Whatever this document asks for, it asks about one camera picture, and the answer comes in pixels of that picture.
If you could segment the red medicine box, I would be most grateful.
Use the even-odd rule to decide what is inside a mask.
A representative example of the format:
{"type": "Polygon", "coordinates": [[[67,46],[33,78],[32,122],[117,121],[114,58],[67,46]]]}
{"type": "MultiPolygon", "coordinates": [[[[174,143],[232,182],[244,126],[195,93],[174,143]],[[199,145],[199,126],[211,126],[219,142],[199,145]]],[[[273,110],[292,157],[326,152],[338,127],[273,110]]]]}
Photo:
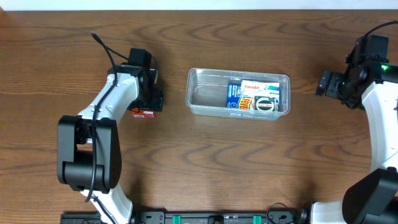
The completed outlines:
{"type": "Polygon", "coordinates": [[[132,110],[132,115],[135,118],[155,118],[156,112],[152,110],[141,110],[139,108],[134,108],[132,110]]]}

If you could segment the green round tin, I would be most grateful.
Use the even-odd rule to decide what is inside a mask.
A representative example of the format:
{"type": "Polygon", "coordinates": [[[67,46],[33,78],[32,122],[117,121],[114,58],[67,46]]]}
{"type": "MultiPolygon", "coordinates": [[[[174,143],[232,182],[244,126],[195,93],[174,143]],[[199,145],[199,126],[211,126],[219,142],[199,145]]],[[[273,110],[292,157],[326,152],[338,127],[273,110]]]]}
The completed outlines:
{"type": "Polygon", "coordinates": [[[279,102],[277,98],[270,96],[255,96],[254,109],[258,111],[275,111],[279,102]]]}

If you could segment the blue Kool Fever box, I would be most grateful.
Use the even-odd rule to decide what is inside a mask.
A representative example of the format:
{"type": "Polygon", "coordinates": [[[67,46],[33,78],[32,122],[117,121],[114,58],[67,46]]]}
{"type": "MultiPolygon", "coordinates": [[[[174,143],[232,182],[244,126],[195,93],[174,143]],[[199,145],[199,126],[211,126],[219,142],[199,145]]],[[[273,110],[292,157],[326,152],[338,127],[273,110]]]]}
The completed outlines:
{"type": "MultiPolygon", "coordinates": [[[[241,83],[240,84],[230,83],[228,85],[226,107],[233,108],[233,109],[240,109],[240,110],[255,110],[254,109],[254,97],[255,96],[243,96],[241,94],[241,83]]],[[[279,111],[280,92],[279,92],[279,96],[276,96],[274,98],[277,98],[277,100],[279,102],[277,109],[275,111],[279,111]]]]}

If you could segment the white Panadol box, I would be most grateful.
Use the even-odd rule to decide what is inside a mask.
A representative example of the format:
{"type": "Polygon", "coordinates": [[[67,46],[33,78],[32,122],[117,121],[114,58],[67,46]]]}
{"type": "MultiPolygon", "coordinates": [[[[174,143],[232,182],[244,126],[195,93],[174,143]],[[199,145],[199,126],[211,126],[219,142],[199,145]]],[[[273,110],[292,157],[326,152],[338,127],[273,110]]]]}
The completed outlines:
{"type": "Polygon", "coordinates": [[[243,80],[241,83],[241,94],[243,96],[279,96],[279,83],[266,83],[243,80]]]}

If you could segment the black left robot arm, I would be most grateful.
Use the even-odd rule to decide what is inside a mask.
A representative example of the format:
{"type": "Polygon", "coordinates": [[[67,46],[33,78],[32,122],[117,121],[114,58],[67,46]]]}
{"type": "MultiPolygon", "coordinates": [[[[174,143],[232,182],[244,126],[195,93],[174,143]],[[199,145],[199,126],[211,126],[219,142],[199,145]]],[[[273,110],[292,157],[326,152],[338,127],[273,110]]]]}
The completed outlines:
{"type": "Polygon", "coordinates": [[[57,177],[60,183],[92,202],[96,213],[63,214],[61,223],[137,223],[133,203],[119,179],[122,155],[118,124],[127,110],[135,117],[153,118],[162,111],[164,93],[154,88],[156,59],[145,49],[132,48],[126,62],[108,70],[97,97],[76,116],[58,122],[57,177]]]}

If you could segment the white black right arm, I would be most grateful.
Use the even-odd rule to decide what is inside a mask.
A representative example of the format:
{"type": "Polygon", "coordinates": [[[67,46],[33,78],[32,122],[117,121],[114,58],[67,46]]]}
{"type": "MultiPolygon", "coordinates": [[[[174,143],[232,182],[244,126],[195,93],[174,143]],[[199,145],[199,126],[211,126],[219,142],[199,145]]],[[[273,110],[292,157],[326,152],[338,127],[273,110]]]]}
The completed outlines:
{"type": "Polygon", "coordinates": [[[365,110],[371,138],[369,174],[342,200],[315,202],[309,223],[397,223],[397,66],[387,59],[389,39],[366,34],[347,55],[344,73],[324,71],[316,95],[365,110]]]}

